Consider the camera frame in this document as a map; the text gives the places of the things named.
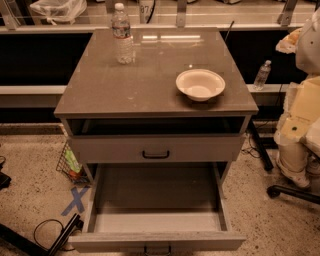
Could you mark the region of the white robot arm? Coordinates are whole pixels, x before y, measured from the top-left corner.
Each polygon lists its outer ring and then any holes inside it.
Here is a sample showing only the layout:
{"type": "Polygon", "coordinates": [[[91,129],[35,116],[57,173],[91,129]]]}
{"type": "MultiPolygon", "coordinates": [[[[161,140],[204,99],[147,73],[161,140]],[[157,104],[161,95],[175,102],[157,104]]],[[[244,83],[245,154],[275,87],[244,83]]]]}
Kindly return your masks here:
{"type": "Polygon", "coordinates": [[[304,71],[307,78],[288,87],[275,141],[279,145],[319,142],[320,10],[317,9],[302,28],[280,40],[276,50],[294,53],[296,67],[304,71]]]}

